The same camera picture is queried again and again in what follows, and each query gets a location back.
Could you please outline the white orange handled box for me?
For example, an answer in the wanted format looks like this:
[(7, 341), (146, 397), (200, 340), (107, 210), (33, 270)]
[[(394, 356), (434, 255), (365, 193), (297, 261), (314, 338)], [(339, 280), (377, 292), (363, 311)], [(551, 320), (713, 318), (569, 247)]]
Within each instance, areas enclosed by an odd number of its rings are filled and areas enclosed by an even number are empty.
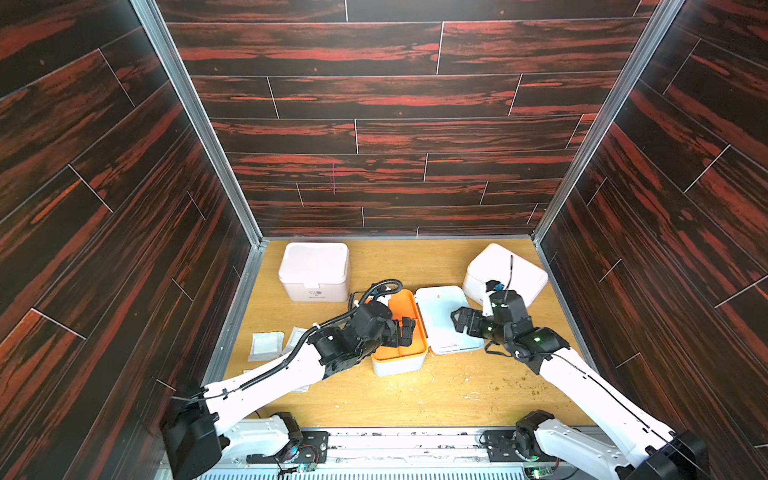
[(373, 371), (388, 377), (420, 370), (427, 353), (448, 355), (481, 350), (484, 341), (455, 331), (451, 313), (469, 303), (458, 286), (420, 288), (384, 296), (379, 299), (403, 325), (404, 319), (415, 322), (413, 340), (408, 347), (379, 347), (371, 356)]

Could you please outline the white pink first aid box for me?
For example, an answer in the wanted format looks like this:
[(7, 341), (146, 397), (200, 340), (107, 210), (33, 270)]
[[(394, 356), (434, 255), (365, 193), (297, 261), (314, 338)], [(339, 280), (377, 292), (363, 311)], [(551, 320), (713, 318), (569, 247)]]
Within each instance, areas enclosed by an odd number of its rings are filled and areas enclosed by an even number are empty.
[(515, 290), (530, 307), (548, 283), (547, 273), (499, 244), (489, 244), (468, 265), (462, 289), (478, 304), (483, 303), (488, 281), (499, 281)]

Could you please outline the pink medicine chest box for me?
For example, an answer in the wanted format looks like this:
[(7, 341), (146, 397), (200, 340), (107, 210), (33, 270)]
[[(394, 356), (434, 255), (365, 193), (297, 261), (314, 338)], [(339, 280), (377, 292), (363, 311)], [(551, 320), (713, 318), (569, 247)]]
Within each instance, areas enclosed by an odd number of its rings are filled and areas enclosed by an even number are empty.
[(294, 302), (343, 303), (348, 300), (350, 252), (344, 243), (291, 242), (278, 277)]

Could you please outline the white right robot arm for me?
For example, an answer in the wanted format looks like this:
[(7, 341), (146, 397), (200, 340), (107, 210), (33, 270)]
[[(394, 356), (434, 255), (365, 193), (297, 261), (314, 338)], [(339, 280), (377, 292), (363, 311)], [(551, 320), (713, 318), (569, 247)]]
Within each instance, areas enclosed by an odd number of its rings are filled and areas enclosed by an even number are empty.
[(570, 398), (610, 438), (601, 442), (536, 410), (519, 420), (512, 442), (524, 461), (559, 459), (595, 479), (705, 479), (708, 449), (690, 431), (675, 432), (593, 370), (549, 327), (536, 327), (522, 297), (495, 288), (484, 300), (490, 314), (461, 307), (450, 315), (457, 332), (502, 346), (502, 355), (527, 366)]

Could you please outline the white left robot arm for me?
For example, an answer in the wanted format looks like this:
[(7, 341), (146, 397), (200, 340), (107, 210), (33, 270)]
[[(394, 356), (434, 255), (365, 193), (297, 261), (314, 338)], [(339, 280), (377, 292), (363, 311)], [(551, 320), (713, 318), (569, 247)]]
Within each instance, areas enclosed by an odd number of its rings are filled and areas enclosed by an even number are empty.
[(291, 392), (357, 366), (381, 346), (410, 345), (414, 321), (398, 323), (381, 300), (402, 288), (396, 279), (374, 283), (347, 312), (307, 329), (287, 354), (181, 398), (181, 409), (161, 428), (173, 477), (195, 479), (225, 457), (296, 458), (303, 434), (292, 415), (280, 412), (245, 429), (239, 423)]

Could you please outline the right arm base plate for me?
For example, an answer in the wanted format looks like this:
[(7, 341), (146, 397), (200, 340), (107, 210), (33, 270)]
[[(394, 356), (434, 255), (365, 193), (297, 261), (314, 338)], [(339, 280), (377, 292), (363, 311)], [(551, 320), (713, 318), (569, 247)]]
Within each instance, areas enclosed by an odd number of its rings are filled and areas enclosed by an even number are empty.
[(515, 428), (485, 430), (478, 443), (486, 450), (492, 463), (500, 462), (554, 462), (555, 458), (544, 453), (535, 443), (532, 433), (518, 434)]

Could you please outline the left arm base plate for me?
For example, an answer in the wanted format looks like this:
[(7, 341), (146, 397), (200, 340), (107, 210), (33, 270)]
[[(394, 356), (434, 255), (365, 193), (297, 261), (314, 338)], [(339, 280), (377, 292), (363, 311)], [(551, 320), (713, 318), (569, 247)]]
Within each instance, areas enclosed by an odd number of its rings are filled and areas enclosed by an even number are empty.
[(299, 433), (258, 434), (246, 452), (247, 465), (280, 465), (310, 471), (327, 460), (330, 433), (301, 430)]

